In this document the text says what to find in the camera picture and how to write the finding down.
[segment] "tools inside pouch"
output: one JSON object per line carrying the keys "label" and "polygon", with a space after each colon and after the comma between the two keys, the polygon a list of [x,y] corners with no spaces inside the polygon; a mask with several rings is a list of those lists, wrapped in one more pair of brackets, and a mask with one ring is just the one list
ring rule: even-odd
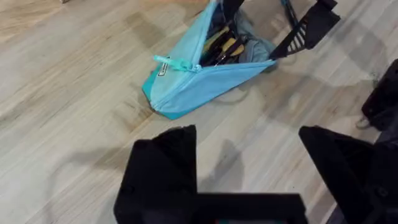
{"label": "tools inside pouch", "polygon": [[243,0],[224,0],[211,19],[200,59],[202,67],[231,63],[264,62],[275,47],[255,36],[246,15],[239,10]]}

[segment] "gray fabric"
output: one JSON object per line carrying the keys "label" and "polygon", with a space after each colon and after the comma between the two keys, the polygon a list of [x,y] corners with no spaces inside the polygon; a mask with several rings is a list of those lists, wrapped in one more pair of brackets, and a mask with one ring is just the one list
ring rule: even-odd
{"label": "gray fabric", "polygon": [[243,11],[236,13],[235,23],[238,34],[248,38],[244,52],[239,56],[239,63],[265,62],[268,60],[269,54],[275,49],[275,45],[255,35],[253,26]]}

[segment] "zipper pull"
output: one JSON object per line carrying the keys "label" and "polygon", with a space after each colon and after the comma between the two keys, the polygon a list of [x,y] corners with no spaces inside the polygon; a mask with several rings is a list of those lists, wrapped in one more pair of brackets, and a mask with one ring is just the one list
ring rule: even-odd
{"label": "zipper pull", "polygon": [[157,62],[166,63],[167,65],[170,65],[172,69],[178,71],[199,72],[201,70],[200,65],[193,65],[191,62],[184,60],[182,58],[170,59],[167,57],[155,55],[154,60]]}

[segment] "zipper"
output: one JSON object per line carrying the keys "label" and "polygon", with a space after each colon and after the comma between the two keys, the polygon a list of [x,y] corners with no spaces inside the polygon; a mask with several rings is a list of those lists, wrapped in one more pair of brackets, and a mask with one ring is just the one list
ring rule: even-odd
{"label": "zipper", "polygon": [[[201,56],[201,52],[203,49],[203,46],[205,45],[205,41],[206,41],[206,35],[207,35],[207,30],[209,29],[210,23],[211,23],[211,19],[212,19],[212,15],[214,14],[216,7],[218,5],[218,3],[216,1],[211,1],[210,4],[212,5],[212,9],[208,10],[205,17],[206,17],[206,23],[208,24],[207,26],[202,27],[202,31],[201,31],[201,36],[200,36],[200,40],[198,41],[198,44],[196,46],[196,51],[193,54],[191,61],[189,62],[188,60],[185,59],[170,59],[170,58],[165,58],[165,57],[161,57],[158,55],[155,55],[154,60],[158,61],[158,62],[163,62],[163,63],[167,63],[169,64],[171,67],[175,68],[176,70],[180,70],[180,71],[185,71],[188,72],[187,76],[185,78],[182,78],[180,83],[174,88],[175,90],[179,90],[181,89],[181,86],[187,82],[187,80],[190,80],[192,75],[196,74],[197,72],[202,70],[202,67],[200,65],[194,65],[194,63],[198,63],[200,60],[200,56]],[[170,95],[173,93],[174,91],[170,91],[168,94],[166,94],[162,100],[160,100],[159,102],[156,102],[154,104],[152,104],[152,107],[154,109],[160,108],[161,106],[164,105],[164,101],[168,100],[170,97]]]}
{"label": "zipper", "polygon": [[182,58],[173,60],[165,57],[161,57],[155,55],[154,59],[158,62],[163,62],[170,65],[173,69],[184,71],[186,73],[186,77],[174,88],[174,90],[170,91],[167,95],[165,95],[159,102],[152,104],[152,107],[155,110],[160,110],[163,105],[166,104],[174,95],[175,93],[179,93],[181,89],[184,89],[189,81],[196,75],[198,72],[202,71],[212,71],[212,72],[220,72],[220,71],[227,71],[227,70],[235,70],[235,69],[249,69],[249,68],[256,68],[256,67],[263,67],[265,66],[265,62],[268,62],[268,66],[275,64],[275,60],[267,60],[265,62],[249,62],[249,63],[237,63],[232,65],[219,65],[219,66],[207,66],[202,67],[201,65],[193,65],[191,62],[184,60]]}

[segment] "tool bag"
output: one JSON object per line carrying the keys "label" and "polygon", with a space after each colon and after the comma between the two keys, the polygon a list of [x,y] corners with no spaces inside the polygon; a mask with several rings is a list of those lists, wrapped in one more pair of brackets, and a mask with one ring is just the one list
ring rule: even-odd
{"label": "tool bag", "polygon": [[[250,22],[239,11],[244,0],[211,0],[176,46],[165,56],[155,56],[157,68],[142,89],[151,107],[177,119],[275,65],[278,58],[312,49],[339,21],[331,10],[334,0],[318,0],[300,21],[288,0],[282,0],[292,31],[277,46],[256,37]],[[215,12],[231,16],[239,34],[249,41],[239,63],[202,67],[200,59]]]}

